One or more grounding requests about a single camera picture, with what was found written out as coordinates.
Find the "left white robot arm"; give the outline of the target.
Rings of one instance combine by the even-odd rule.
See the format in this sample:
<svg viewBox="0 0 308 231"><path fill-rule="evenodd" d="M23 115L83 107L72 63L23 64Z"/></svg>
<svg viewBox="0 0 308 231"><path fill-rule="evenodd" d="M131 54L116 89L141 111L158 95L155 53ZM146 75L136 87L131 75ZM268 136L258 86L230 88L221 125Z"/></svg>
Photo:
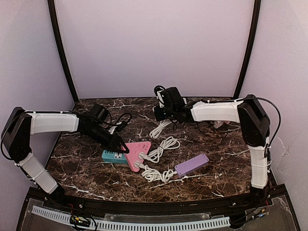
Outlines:
<svg viewBox="0 0 308 231"><path fill-rule="evenodd" d="M15 107L1 134L0 149L2 152L7 151L5 158L14 161L45 193L58 197L64 194L64 189L34 156L30 146L31 136L41 133L79 132L109 151L129 153L128 147L117 133L127 122L107 123L115 129L108 131L102 127L102 124L106 124L106 117L107 111L99 104L94 105L87 113L38 112Z"/></svg>

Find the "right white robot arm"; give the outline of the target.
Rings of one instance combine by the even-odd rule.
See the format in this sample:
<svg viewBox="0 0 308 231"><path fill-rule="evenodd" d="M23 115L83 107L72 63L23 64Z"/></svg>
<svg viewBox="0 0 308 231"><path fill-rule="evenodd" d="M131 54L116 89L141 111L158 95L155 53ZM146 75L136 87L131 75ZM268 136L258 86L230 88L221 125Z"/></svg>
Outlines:
<svg viewBox="0 0 308 231"><path fill-rule="evenodd" d="M268 183L269 155L273 138L270 137L270 119L263 109L262 98L245 98L211 102L186 103L180 95L167 90L156 93L159 105L154 108L157 121L169 119L178 123L203 121L230 121L239 123L243 140L251 156L251 186L263 189Z"/></svg>

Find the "pink triangular power strip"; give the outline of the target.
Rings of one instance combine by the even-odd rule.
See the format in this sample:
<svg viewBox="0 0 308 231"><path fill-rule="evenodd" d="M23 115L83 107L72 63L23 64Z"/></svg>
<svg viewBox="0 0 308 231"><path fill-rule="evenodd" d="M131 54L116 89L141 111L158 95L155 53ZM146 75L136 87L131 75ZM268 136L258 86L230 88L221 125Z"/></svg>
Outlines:
<svg viewBox="0 0 308 231"><path fill-rule="evenodd" d="M125 151L126 149L129 150L128 154L125 155L125 159L128 162L128 165L130 169L133 172L138 172L139 168L134 166L134 163L136 161L139 161L141 163L144 162L143 159L139 158L139 153L148 154L150 148L151 148L151 142L150 141L140 141L140 142L131 142L131 143L125 143L126 148L122 145L121 149Z"/></svg>

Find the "purple power strip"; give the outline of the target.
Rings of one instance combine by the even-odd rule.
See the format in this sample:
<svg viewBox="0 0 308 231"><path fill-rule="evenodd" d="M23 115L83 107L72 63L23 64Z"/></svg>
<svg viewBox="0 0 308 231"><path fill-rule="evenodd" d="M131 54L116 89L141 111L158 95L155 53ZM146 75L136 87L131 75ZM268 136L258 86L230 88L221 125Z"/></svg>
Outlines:
<svg viewBox="0 0 308 231"><path fill-rule="evenodd" d="M177 175L181 178L187 176L188 174L204 167L208 164L209 158L205 154L200 154L194 158L191 158L183 163L175 166L175 171Z"/></svg>

